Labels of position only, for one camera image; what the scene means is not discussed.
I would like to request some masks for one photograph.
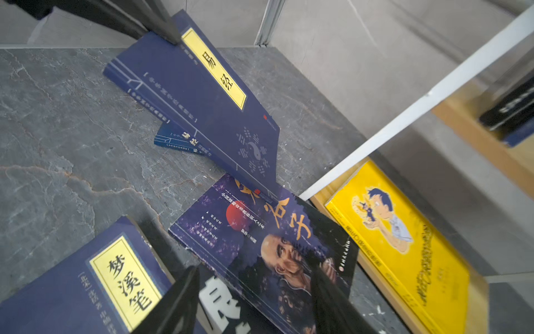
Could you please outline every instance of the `red circle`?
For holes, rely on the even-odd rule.
[[[248,229],[248,217],[237,207],[239,205],[241,208],[245,209],[245,203],[240,200],[234,203],[235,205],[230,204],[226,209],[226,220],[228,220],[228,224],[236,231]]]

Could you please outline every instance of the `book cover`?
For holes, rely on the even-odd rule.
[[[463,333],[468,268],[372,162],[326,204],[431,333]]]
[[[0,304],[5,333],[129,333],[169,290],[138,227],[121,217]]]
[[[272,206],[225,174],[169,233],[282,332],[312,333],[310,268],[320,266],[348,296],[358,247],[309,204],[282,186],[276,192]]]
[[[200,152],[195,145],[185,139],[186,137],[187,132],[174,123],[163,123],[158,130],[158,134],[154,137],[154,145],[203,156],[204,153]]]
[[[508,93],[495,107],[482,114],[479,120],[490,131],[494,131],[533,104],[534,76]]]
[[[197,324],[202,322],[204,325],[204,328],[199,329],[199,332],[207,334],[281,334],[272,322],[243,300],[235,290],[229,289],[206,265],[199,266],[199,272],[199,303],[203,314],[197,312]]]
[[[267,202],[276,198],[280,128],[184,10],[173,16],[183,43],[150,32],[104,75]]]

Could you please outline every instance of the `yellow book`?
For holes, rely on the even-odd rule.
[[[464,332],[467,266],[372,161],[326,208],[431,333]]]

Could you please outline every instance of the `black book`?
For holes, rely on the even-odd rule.
[[[519,145],[534,133],[534,105],[526,112],[509,119],[502,127],[502,141],[509,147]]]
[[[532,105],[534,105],[534,76],[508,93],[478,120],[490,131],[494,131],[512,117],[528,113]]]

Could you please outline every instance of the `gray wall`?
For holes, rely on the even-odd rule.
[[[272,45],[370,137],[512,20],[482,0],[292,0]],[[435,116],[380,151],[498,273],[534,271],[533,201]],[[534,284],[514,288],[534,306]]]
[[[185,9],[217,47],[253,45],[268,0],[163,0],[170,14]],[[0,45],[122,48],[134,40],[55,9],[37,21],[0,1]]]

